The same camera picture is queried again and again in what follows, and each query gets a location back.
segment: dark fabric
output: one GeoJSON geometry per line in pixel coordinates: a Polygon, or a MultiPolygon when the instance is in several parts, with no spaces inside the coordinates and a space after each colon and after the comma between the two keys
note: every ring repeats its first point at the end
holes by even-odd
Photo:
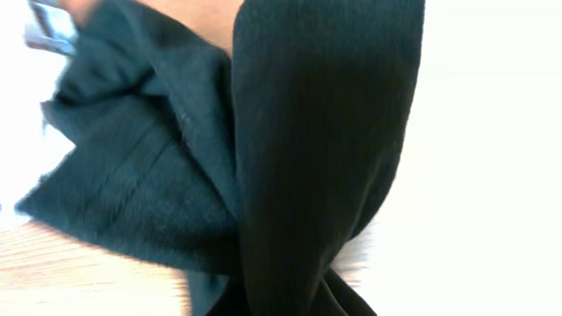
{"type": "Polygon", "coordinates": [[[231,61],[148,7],[105,2],[45,109],[76,149],[19,209],[193,271],[195,314],[374,315],[329,266],[390,190],[423,9],[247,0],[231,61]]]}

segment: garment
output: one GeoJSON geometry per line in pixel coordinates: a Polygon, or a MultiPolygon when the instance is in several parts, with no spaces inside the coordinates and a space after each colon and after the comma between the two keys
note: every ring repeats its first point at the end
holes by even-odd
{"type": "Polygon", "coordinates": [[[76,149],[19,208],[194,271],[196,314],[374,315],[331,269],[397,169],[422,0],[247,0],[232,61],[141,4],[81,30],[48,116],[76,149]]]}

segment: dark teal cloth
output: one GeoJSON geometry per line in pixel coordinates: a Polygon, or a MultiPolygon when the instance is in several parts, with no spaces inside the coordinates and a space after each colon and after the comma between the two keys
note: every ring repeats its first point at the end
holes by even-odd
{"type": "Polygon", "coordinates": [[[47,116],[75,144],[19,209],[188,272],[194,313],[374,315],[330,269],[382,205],[423,0],[247,0],[232,60],[141,4],[81,30],[47,116]]]}

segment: black cloth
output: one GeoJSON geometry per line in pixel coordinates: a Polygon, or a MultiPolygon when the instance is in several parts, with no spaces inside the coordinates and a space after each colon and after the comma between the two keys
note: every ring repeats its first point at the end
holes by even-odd
{"type": "Polygon", "coordinates": [[[47,116],[76,149],[18,206],[187,271],[194,314],[374,315],[330,269],[400,159],[423,0],[246,0],[232,60],[105,1],[47,116]]]}

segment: folded fabric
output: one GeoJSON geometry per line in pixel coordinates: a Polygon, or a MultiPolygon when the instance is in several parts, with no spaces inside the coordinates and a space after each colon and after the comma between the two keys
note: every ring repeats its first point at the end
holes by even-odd
{"type": "Polygon", "coordinates": [[[19,204],[192,271],[194,314],[374,315],[330,269],[390,190],[423,0],[247,0],[225,52],[132,1],[81,30],[47,116],[76,149],[19,204]]]}

